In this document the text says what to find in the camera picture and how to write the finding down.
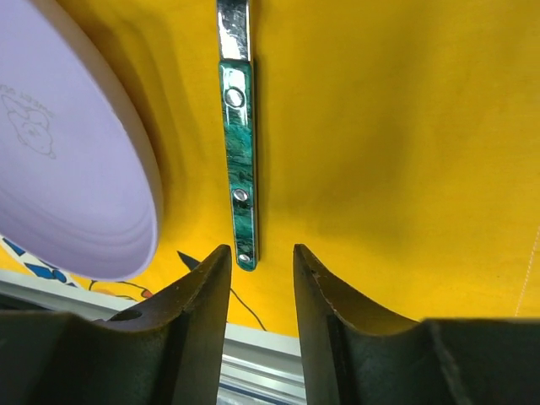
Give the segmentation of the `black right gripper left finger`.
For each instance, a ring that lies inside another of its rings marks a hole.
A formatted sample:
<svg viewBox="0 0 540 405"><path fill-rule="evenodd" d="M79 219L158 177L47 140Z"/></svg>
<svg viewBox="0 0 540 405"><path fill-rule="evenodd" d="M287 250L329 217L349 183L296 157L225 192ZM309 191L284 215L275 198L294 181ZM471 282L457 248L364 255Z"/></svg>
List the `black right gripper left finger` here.
<svg viewBox="0 0 540 405"><path fill-rule="evenodd" d="M4 404L214 404L230 297L231 250L111 319L1 314Z"/></svg>

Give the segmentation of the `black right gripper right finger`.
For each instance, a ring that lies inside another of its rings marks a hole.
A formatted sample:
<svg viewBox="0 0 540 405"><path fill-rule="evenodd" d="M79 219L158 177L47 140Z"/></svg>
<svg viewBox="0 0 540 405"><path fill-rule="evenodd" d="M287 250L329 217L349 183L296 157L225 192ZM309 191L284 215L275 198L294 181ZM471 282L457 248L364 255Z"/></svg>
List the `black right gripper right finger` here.
<svg viewBox="0 0 540 405"><path fill-rule="evenodd" d="M330 272L303 245L294 297L310 404L536 404L536 318L413 321Z"/></svg>

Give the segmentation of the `purple plastic plate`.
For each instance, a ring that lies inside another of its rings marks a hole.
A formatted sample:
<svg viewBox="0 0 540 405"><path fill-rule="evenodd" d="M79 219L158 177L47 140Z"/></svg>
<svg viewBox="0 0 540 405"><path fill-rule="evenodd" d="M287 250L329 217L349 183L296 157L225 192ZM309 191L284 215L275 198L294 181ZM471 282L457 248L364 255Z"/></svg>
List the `purple plastic plate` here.
<svg viewBox="0 0 540 405"><path fill-rule="evenodd" d="M1 233L86 278L138 276L157 250L159 169L92 41L54 1L1 4Z"/></svg>

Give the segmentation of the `yellow cartoon placemat cloth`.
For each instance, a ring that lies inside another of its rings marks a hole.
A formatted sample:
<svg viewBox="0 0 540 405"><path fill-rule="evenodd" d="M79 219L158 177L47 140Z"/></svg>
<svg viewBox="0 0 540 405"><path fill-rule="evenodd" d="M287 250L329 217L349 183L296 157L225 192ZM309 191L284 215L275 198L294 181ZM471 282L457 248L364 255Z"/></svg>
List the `yellow cartoon placemat cloth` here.
<svg viewBox="0 0 540 405"><path fill-rule="evenodd" d="M425 317L539 315L539 4L248 1L258 264L235 257L217 1L54 1L120 80L163 205L138 276L86 278L1 233L1 274L140 302L216 246L228 319L297 333L292 251Z"/></svg>

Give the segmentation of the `spoon with green handle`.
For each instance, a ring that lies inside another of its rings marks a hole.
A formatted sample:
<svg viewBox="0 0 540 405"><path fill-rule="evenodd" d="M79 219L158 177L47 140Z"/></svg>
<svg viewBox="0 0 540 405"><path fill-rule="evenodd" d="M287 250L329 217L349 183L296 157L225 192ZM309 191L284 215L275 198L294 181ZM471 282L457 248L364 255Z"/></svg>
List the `spoon with green handle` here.
<svg viewBox="0 0 540 405"><path fill-rule="evenodd" d="M250 3L217 1L219 84L235 257L248 272L258 264L257 152Z"/></svg>

